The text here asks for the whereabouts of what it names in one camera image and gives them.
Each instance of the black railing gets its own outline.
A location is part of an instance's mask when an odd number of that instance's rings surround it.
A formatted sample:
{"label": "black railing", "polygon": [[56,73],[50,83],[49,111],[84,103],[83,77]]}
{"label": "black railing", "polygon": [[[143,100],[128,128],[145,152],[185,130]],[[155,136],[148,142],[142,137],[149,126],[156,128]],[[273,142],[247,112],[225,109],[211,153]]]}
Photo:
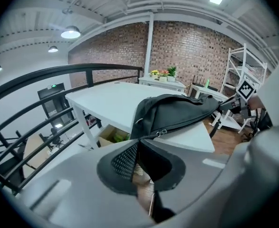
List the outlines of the black railing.
{"label": "black railing", "polygon": [[[137,74],[134,76],[127,76],[127,77],[120,77],[120,78],[115,78],[115,79],[109,79],[105,81],[100,81],[100,82],[95,82],[93,81],[93,74],[92,72],[94,70],[109,70],[109,69],[125,69],[125,70],[136,70]],[[54,134],[52,137],[49,137],[46,139],[43,144],[41,144],[38,148],[36,148],[32,153],[30,153],[27,157],[20,159],[19,155],[15,152],[14,149],[19,148],[22,144],[26,144],[26,140],[34,133],[36,133],[38,130],[40,130],[42,127],[46,126],[50,122],[54,121],[55,119],[63,116],[64,114],[71,112],[73,110],[72,107],[69,107],[67,109],[64,109],[61,112],[58,112],[48,118],[47,120],[41,122],[34,128],[30,129],[27,133],[24,135],[21,135],[19,132],[16,132],[18,138],[12,138],[11,140],[15,140],[13,143],[8,143],[7,139],[5,140],[1,134],[1,130],[8,126],[10,123],[24,115],[25,113],[29,112],[30,110],[36,108],[39,105],[42,105],[54,98],[64,96],[68,93],[72,93],[77,90],[81,90],[84,88],[88,87],[93,87],[99,84],[104,84],[112,81],[117,81],[117,80],[123,80],[123,79],[129,79],[129,78],[137,78],[137,83],[139,82],[139,77],[140,77],[140,71],[143,69],[141,67],[135,67],[135,66],[126,66],[126,65],[113,65],[113,64],[76,64],[76,65],[66,65],[66,66],[57,66],[57,67],[52,67],[52,68],[47,68],[43,70],[39,70],[30,74],[26,74],[23,76],[20,76],[16,79],[13,79],[3,85],[0,86],[0,99],[3,97],[7,96],[8,94],[23,88],[25,86],[28,86],[32,83],[35,83],[37,81],[54,77],[54,76],[59,76],[59,75],[64,75],[64,74],[71,74],[71,73],[76,73],[76,72],[86,72],[86,77],[87,77],[87,84],[82,85],[79,87],[75,87],[69,90],[65,90],[56,94],[53,94],[51,96],[48,96],[46,98],[43,98],[42,100],[39,100],[26,108],[22,109],[21,111],[17,112],[13,116],[11,116],[9,119],[4,121],[3,123],[0,124],[0,141],[2,144],[0,147],[5,147],[6,149],[4,151],[0,151],[0,162],[7,156],[9,153],[11,153],[15,158],[17,158],[18,163],[14,165],[11,170],[8,173],[5,173],[4,175],[0,174],[0,186],[7,186],[10,188],[15,194],[20,192],[20,190],[34,177],[38,174],[39,171],[42,170],[50,161],[52,161],[56,156],[58,156],[62,151],[64,151],[69,145],[71,145],[75,140],[77,140],[79,137],[83,135],[83,132],[78,133],[74,138],[70,139],[66,144],[64,144],[58,151],[56,151],[54,154],[49,156],[40,166],[37,168],[33,168],[34,171],[24,180],[22,180],[21,184],[15,185],[14,183],[10,182],[10,178],[12,175],[19,171],[24,165],[28,165],[28,161],[30,161],[36,154],[38,154],[41,150],[43,150],[45,147],[49,146],[49,144],[64,134],[66,131],[70,130],[74,126],[78,124],[77,120],[74,120],[70,122],[68,125],[60,128],[60,130]],[[93,126],[98,125],[98,127],[101,126],[101,123],[99,119],[97,119],[97,122],[90,126],[92,128]]]}

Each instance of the green bottle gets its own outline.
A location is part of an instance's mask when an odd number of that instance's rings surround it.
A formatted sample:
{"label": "green bottle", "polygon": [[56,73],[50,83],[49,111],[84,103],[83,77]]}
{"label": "green bottle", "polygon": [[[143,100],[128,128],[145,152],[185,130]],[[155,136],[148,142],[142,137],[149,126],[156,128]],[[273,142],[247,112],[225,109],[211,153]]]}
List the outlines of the green bottle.
{"label": "green bottle", "polygon": [[207,79],[206,83],[205,83],[205,88],[208,88],[209,85],[209,79]]}

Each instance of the gray backpack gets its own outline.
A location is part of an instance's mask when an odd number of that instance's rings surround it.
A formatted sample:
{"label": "gray backpack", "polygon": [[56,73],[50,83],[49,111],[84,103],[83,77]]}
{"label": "gray backpack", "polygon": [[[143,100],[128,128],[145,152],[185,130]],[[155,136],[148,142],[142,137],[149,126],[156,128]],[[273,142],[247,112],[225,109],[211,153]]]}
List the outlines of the gray backpack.
{"label": "gray backpack", "polygon": [[210,116],[220,105],[212,95],[199,98],[183,95],[160,95],[139,103],[131,139],[157,137],[170,133]]}

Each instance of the white wall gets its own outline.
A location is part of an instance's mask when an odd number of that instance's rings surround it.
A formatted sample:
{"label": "white wall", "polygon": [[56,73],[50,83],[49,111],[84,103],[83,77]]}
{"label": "white wall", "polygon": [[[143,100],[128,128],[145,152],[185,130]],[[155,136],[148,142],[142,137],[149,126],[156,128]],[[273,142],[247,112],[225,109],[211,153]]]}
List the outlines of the white wall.
{"label": "white wall", "polygon": [[[61,46],[61,48],[58,46],[58,48],[59,52],[48,53],[47,47],[42,44],[22,47],[1,54],[0,65],[3,70],[0,71],[0,85],[30,72],[49,67],[66,65],[66,45],[65,47]],[[0,124],[26,106],[38,101],[39,97],[37,91],[46,88],[48,85],[60,83],[64,83],[65,89],[71,88],[69,75],[62,75],[38,81],[2,98],[0,100]],[[38,106],[13,121],[10,125],[5,127],[1,133],[5,138],[16,137],[16,130],[18,130],[21,134],[24,134],[37,124],[44,121],[46,118],[47,117],[42,106]],[[50,128],[51,125],[49,124],[37,133],[50,135]]]}

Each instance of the brick wall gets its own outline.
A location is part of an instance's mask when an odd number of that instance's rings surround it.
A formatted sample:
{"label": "brick wall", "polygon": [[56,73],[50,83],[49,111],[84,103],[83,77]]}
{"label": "brick wall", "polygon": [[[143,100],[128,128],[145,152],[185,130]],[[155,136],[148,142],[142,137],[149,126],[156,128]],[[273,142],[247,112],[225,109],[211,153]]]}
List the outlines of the brick wall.
{"label": "brick wall", "polygon": [[[68,54],[69,64],[109,63],[144,67],[148,26],[143,23],[130,24],[108,30],[81,43]],[[136,70],[93,71],[93,81],[137,75]],[[86,84],[84,72],[70,74],[72,87]],[[136,78],[123,80],[135,82]]]}
{"label": "brick wall", "polygon": [[198,76],[220,90],[229,48],[241,45],[214,30],[184,22],[155,22],[150,69],[177,67],[177,80],[184,85]]}

